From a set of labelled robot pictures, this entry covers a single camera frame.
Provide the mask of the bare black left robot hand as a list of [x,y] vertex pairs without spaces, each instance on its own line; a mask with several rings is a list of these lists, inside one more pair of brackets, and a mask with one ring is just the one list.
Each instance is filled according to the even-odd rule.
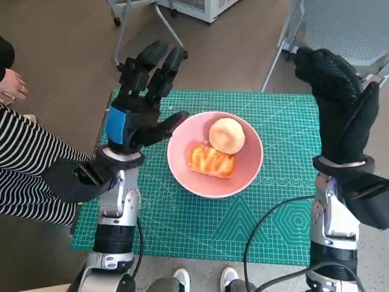
[[135,153],[170,138],[189,117],[179,111],[159,121],[162,99],[172,90],[185,56],[181,46],[169,50],[165,41],[157,40],[119,66],[120,90],[106,120],[109,148],[123,155]]

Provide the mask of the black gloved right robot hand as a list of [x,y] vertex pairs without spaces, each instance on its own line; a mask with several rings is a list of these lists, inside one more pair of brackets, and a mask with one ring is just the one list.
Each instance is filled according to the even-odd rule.
[[296,77],[311,86],[318,106],[321,156],[339,165],[364,161],[379,111],[379,84],[363,87],[355,69],[327,49],[301,47],[294,64]]

